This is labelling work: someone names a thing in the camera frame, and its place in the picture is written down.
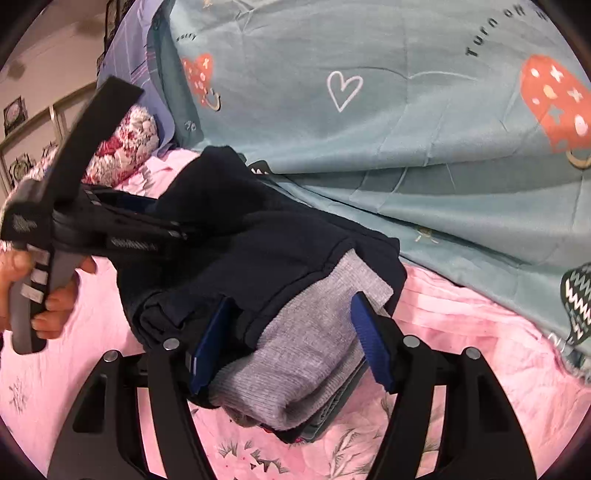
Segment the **person's left hand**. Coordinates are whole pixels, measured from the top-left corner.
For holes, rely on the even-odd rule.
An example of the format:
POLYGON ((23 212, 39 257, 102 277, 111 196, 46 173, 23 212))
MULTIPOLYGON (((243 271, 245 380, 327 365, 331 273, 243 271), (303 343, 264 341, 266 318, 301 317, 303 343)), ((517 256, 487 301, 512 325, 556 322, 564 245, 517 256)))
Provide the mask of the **person's left hand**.
MULTIPOLYGON (((27 276, 33 266, 32 256, 28 252, 13 250, 1 253, 1 332, 12 329, 9 311, 10 287, 27 276)), ((74 309, 78 287, 79 276, 74 273, 64 287, 54 290, 47 297, 45 310, 31 321, 38 338, 52 340, 61 335, 74 309)))

